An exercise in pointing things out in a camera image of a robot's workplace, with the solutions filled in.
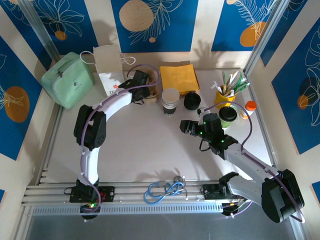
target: mint green bag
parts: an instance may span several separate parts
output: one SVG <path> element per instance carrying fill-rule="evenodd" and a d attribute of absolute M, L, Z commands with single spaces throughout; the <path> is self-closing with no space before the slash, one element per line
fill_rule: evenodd
<path fill-rule="evenodd" d="M 66 109 L 76 105 L 94 82 L 90 67 L 74 52 L 65 55 L 41 78 L 41 84 L 50 97 Z"/>

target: black cup lid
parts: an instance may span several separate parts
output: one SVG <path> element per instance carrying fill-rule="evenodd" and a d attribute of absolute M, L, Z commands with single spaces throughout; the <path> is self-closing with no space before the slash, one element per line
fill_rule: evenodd
<path fill-rule="evenodd" d="M 201 97 L 195 92 L 189 92 L 184 97 L 184 107 L 188 110 L 196 110 L 201 103 Z"/>
<path fill-rule="evenodd" d="M 230 106 L 224 106 L 219 110 L 219 117 L 226 122 L 232 122 L 236 120 L 237 112 Z"/>

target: white wall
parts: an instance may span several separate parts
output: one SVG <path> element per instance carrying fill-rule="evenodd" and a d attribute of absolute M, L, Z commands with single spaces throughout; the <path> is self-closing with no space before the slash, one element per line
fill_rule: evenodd
<path fill-rule="evenodd" d="M 0 36 L 39 81 L 44 67 L 0 7 Z M 38 173 L 44 152 L 44 139 L 54 103 L 42 91 L 35 107 L 18 159 L 0 154 L 0 189 L 6 194 L 0 208 L 0 239 L 9 239 L 19 212 L 26 186 Z"/>
<path fill-rule="evenodd" d="M 277 166 L 295 174 L 305 207 L 302 212 L 312 239 L 320 239 L 320 204 L 311 184 L 320 181 L 320 145 L 299 155 L 291 132 L 272 88 L 272 80 L 319 18 L 319 0 L 308 0 L 270 62 L 256 63 L 249 78 L 262 112 Z"/>
<path fill-rule="evenodd" d="M 124 53 L 136 58 L 137 64 L 148 63 L 155 67 L 169 63 L 192 63 L 196 69 L 243 68 L 251 51 L 211 52 L 222 7 L 225 0 L 199 0 L 190 52 Z M 120 46 L 110 0 L 84 0 L 99 46 Z M 124 64 L 123 69 L 131 66 Z"/>

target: white paper bag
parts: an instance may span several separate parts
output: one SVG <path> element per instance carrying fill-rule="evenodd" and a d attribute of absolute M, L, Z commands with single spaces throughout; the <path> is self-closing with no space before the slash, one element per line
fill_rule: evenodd
<path fill-rule="evenodd" d="M 82 53 L 89 53 L 94 56 L 95 64 L 81 60 L 86 64 L 95 65 L 96 72 L 99 75 L 107 96 L 113 94 L 118 86 L 125 82 L 122 61 L 124 60 L 129 65 L 136 62 L 136 59 L 132 56 L 122 57 L 119 47 L 116 44 L 94 47 L 93 53 L 90 51 L 83 51 Z M 128 63 L 126 58 L 132 58 L 133 62 Z"/>

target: gray floor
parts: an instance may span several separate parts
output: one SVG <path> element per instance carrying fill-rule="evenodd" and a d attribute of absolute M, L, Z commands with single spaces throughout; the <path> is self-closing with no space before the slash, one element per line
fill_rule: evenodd
<path fill-rule="evenodd" d="M 235 219 L 220 213 L 34 216 L 28 240 L 291 240 L 289 220 L 274 223 L 253 204 Z"/>

